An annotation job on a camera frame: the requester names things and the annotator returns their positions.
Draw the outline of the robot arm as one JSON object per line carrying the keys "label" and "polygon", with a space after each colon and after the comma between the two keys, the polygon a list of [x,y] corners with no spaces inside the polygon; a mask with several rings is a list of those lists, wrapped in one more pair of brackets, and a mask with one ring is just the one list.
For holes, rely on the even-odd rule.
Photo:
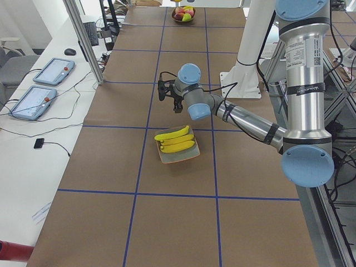
{"label": "robot arm", "polygon": [[184,64],[168,85],[174,111],[194,121],[216,116],[281,155],[285,177],[319,187],[333,176],[332,136],[324,126],[323,38],[329,1],[251,1],[236,62],[217,93]]}

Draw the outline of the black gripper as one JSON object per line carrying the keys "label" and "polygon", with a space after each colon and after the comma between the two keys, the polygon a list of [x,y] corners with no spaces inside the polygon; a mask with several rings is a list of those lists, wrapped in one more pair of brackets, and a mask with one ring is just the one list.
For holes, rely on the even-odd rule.
{"label": "black gripper", "polygon": [[182,106],[182,101],[183,98],[176,93],[171,94],[172,98],[174,99],[174,112],[175,113],[181,113],[183,106]]}

